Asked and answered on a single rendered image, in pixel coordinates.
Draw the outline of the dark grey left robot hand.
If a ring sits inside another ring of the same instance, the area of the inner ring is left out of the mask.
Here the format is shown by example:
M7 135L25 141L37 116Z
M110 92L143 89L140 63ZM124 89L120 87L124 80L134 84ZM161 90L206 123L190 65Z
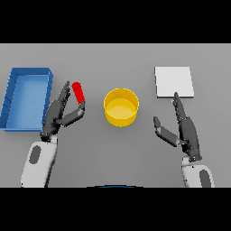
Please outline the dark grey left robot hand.
M64 115L63 112L68 103L72 85L67 81L62 88L59 97L54 100L45 116L40 137L43 142L50 142L51 137L58 133L61 126L67 127L81 119L85 114L86 100L84 100L78 108Z

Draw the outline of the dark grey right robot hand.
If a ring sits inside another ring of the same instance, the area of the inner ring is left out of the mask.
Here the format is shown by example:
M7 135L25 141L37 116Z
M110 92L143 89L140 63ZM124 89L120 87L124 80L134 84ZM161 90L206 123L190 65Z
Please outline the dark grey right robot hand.
M179 125L179 134L176 135L163 127L157 116L153 118L156 135L164 142L173 147L181 146L184 153L189 156L191 162L201 161L199 138L196 127L189 116L186 115L179 94L174 93L172 104L175 108L176 118Z

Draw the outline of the blue tray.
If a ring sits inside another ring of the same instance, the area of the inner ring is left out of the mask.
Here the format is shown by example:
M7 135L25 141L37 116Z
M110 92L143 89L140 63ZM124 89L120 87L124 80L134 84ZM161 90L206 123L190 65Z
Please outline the blue tray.
M11 68L0 113L0 130L40 132L50 104L50 68Z

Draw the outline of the pale square measuring scale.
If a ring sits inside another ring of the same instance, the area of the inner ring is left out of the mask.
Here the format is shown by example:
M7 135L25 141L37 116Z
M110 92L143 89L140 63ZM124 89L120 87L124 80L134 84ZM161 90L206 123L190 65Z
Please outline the pale square measuring scale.
M155 67L154 76L157 97L172 98L177 92L179 97L194 98L189 67Z

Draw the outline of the red beaker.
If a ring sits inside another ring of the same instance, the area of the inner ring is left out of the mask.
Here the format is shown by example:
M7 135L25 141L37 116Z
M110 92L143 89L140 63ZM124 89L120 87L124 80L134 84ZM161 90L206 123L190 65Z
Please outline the red beaker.
M78 101L78 104L80 105L85 100L81 84L77 81L73 82L72 83L72 90L73 90L74 95Z

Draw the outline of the yellow bowl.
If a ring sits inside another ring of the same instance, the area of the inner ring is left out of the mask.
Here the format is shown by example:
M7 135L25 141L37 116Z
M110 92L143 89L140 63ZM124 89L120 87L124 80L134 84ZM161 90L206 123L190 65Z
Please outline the yellow bowl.
M126 127L131 125L137 117L139 99L128 88L115 88L106 94L103 108L109 124Z

